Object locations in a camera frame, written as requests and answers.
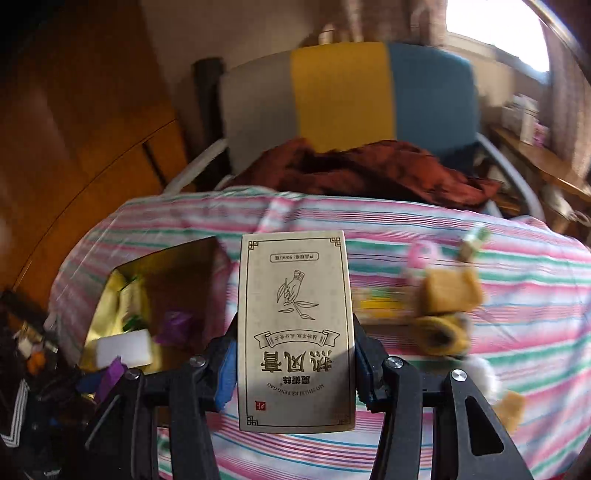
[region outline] striped bedsheet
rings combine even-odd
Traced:
[[[531,218],[503,220],[426,205],[274,193],[265,189],[134,199],[76,245],[51,291],[60,345],[75,361],[113,267],[189,240],[216,235],[232,260],[225,322],[236,312],[243,233],[343,229],[353,286],[401,283],[409,244],[428,239],[453,256],[476,222],[492,231],[477,260],[485,304],[472,314],[473,352],[487,358],[504,387],[524,394],[527,409],[513,435],[536,479],[563,472],[591,427],[591,254],[579,242]],[[379,337],[389,353],[429,363],[397,335]],[[208,422],[223,478],[365,479],[383,415],[358,404],[351,432],[271,435],[238,430],[236,398]],[[430,476],[432,414],[424,414],[420,478]],[[166,432],[161,438],[166,451]],[[163,457],[161,474],[170,476]]]

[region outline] blue gripper pad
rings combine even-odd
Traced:
[[[237,382],[236,373],[236,353],[237,353],[237,342],[233,340],[228,345],[228,350],[223,362],[217,372],[217,390],[213,402],[216,407],[216,411],[221,411],[226,403],[232,398],[234,388]]]

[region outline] sunlight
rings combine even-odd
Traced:
[[[494,45],[540,72],[550,69],[540,20],[521,0],[448,0],[447,29]]]

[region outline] curtain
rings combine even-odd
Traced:
[[[442,46],[447,0],[342,0],[353,41]]]
[[[584,178],[591,166],[591,86],[574,55],[542,25],[551,74],[551,149]]]

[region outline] leaf drawing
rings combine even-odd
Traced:
[[[287,278],[286,278],[285,281],[279,286],[279,290],[277,290],[277,299],[276,299],[277,303],[279,303],[281,298],[283,298],[284,299],[284,302],[283,302],[284,307],[287,307],[288,305],[293,306],[293,308],[291,308],[291,307],[284,308],[282,310],[279,310],[279,312],[280,313],[291,313],[295,310],[297,312],[297,314],[300,316],[300,318],[303,318],[306,320],[315,320],[314,317],[311,317],[307,313],[302,313],[302,311],[300,309],[310,309],[312,307],[317,307],[318,304],[312,303],[309,301],[303,301],[303,300],[296,301],[296,297],[298,296],[298,293],[300,292],[301,281],[303,278],[304,278],[304,273],[299,270],[296,270],[294,272],[294,279],[290,283],[288,283]]]
[[[310,303],[309,301],[303,301],[303,300],[298,300],[294,302],[298,307],[301,307],[303,309],[309,309],[312,307],[317,307],[318,304],[317,303]]]
[[[285,283],[282,283],[281,287],[279,287],[279,290],[277,290],[277,303],[279,303],[279,299],[283,295],[283,292],[285,292],[286,288],[287,288],[287,279],[285,279]]]

